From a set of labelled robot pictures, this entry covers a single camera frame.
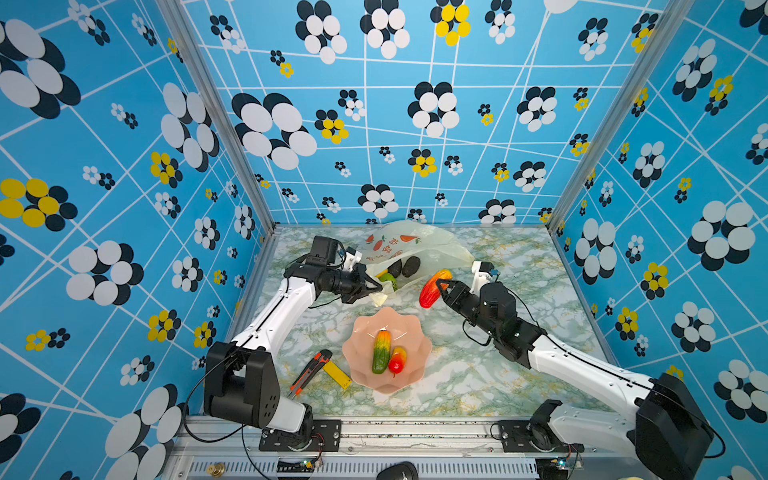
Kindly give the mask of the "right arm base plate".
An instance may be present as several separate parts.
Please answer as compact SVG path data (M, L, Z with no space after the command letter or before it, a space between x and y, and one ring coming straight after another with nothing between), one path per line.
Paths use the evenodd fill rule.
M490 435L499 441L505 453L583 453L583 444L566 444L545 426L531 425L528 420L501 420L490 427Z

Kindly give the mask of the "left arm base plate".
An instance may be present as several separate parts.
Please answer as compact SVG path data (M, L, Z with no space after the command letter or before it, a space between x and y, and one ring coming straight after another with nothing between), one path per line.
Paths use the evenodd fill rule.
M259 450L262 452L337 452L341 440L342 422L338 419L315 419L304 422L297 432L277 429L262 431Z

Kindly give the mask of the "translucent printed plastic bag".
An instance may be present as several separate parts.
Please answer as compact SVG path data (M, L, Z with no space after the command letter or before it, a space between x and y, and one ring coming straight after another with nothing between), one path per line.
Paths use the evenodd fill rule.
M376 278L387 273L387 268L398 259L404 263L411 256L420 258L421 266L415 275L405 278L401 274L396 278L397 291L389 283L383 284L379 296L386 297L395 297L409 287L420 289L439 270L468 268L475 261L456 234L411 220L389 223L365 233L355 249L362 254L367 273Z

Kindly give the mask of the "green lime fruit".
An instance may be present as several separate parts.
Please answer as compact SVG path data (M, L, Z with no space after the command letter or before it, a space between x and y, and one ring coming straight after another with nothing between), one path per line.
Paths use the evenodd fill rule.
M397 280L392 274L383 273L378 277L378 279L381 281L382 284L389 283L394 291L398 290Z

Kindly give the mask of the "orange peach fruit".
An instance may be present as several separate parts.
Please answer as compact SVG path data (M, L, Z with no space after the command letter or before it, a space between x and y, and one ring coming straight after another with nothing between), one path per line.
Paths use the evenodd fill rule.
M452 280L450 270L442 269L435 273L424 285L419 295L419 304L424 309L430 309L442 296L443 289L438 285L439 280Z

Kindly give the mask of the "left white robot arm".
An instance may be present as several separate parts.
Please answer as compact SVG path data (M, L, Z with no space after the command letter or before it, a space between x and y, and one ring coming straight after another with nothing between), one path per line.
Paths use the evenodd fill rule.
M281 394L277 353L320 294L353 304L382 290L367 273L362 254L340 241L316 236L310 251L290 263L276 294L251 323L229 342L208 350L203 410L208 416L261 430L311 436L310 406Z

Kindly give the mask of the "red yellow mango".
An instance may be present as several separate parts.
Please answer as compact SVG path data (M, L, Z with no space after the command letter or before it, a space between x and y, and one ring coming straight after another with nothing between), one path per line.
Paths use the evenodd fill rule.
M407 363L407 351L402 346L396 346L391 353L388 363L388 370L393 376L403 372Z

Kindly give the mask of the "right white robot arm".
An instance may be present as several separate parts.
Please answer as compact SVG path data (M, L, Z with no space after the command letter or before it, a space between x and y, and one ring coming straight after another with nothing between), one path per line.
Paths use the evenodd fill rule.
M493 279L492 270L491 263L476 262L470 285L438 279L435 286L464 325L483 331L505 359L564 381L607 407L545 401L529 421L536 448L583 444L633 458L660 479L695 478L718 434L684 382L667 373L652 378L632 372L568 346L521 318L521 299Z

